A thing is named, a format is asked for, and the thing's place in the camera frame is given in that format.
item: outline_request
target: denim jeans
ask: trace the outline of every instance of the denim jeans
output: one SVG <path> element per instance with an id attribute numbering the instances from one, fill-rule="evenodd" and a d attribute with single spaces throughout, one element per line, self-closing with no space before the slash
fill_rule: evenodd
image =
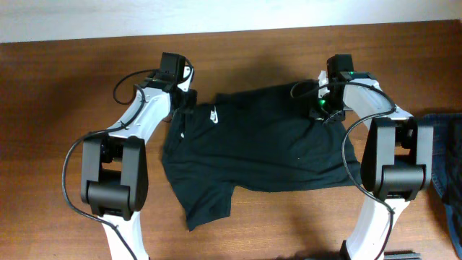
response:
<path id="1" fill-rule="evenodd" d="M 462 113 L 430 114 L 424 116 L 424 119 L 434 126 L 433 186 L 445 206 L 450 238 L 458 257 L 462 259 L 462 152 L 460 152 L 462 132 L 452 134 L 450 131 L 453 128 L 450 127 L 451 124 L 462 120 Z M 454 136 L 458 136 L 459 142 L 454 141 Z"/>

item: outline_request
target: white logo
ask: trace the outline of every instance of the white logo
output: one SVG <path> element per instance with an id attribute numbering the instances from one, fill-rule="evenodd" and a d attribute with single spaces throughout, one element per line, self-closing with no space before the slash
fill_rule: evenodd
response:
<path id="1" fill-rule="evenodd" d="M 215 124 L 218 124 L 218 114 L 217 114 L 217 107 L 215 107 L 215 111 L 210 111 L 210 120 L 214 122 Z"/>

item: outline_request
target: wooden table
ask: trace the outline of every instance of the wooden table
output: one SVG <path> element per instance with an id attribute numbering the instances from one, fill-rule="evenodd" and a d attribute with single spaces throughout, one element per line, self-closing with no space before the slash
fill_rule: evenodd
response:
<path id="1" fill-rule="evenodd" d="M 125 74 L 156 68 L 163 51 L 196 67 L 199 101 L 316 78 L 335 53 L 351 53 L 357 70 L 414 115 L 462 110 L 459 21 L 312 27 L 254 32 L 64 40 L 0 45 L 0 252 L 3 259 L 109 259 L 103 228 L 72 212 L 61 193 L 71 142 L 107 128 L 126 107 L 112 99 Z M 131 83 L 119 97 L 129 99 Z M 350 116 L 346 125 L 353 122 Z M 147 145 L 149 194 L 141 214 L 151 259 L 274 259 L 338 251 L 352 232 L 364 196 L 354 187 L 278 194 L 237 188 L 231 217 L 188 232 L 167 182 L 161 123 Z M 358 159 L 367 131 L 352 134 Z M 79 199 L 82 148 L 69 165 Z M 414 249 L 424 259 L 455 259 L 445 212 L 433 189 L 399 218 L 387 251 Z"/>

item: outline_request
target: black t-shirt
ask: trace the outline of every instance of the black t-shirt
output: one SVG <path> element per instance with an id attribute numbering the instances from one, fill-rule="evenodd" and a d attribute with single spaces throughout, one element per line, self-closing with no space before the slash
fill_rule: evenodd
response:
<path id="1" fill-rule="evenodd" d="M 235 186 L 273 192 L 352 185 L 341 160 L 343 125 L 309 118 L 309 102 L 292 99 L 291 86 L 218 94 L 215 104 L 175 114 L 162 164 L 189 230 L 230 216 Z M 345 152 L 361 183 L 349 140 Z"/>

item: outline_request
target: blue fabric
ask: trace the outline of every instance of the blue fabric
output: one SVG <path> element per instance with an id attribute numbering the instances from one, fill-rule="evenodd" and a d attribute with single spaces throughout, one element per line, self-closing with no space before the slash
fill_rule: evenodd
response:
<path id="1" fill-rule="evenodd" d="M 445 205 L 450 238 L 458 257 L 462 259 L 462 240 L 460 236 L 462 223 L 462 176 L 460 171 L 456 170 L 456 166 L 460 164 L 460 160 L 454 160 L 451 147 L 448 147 L 450 142 L 450 135 L 448 133 L 450 122 L 461 120 L 462 113 L 430 114 L 424 116 L 424 118 L 434 126 L 432 158 L 433 186 Z"/>

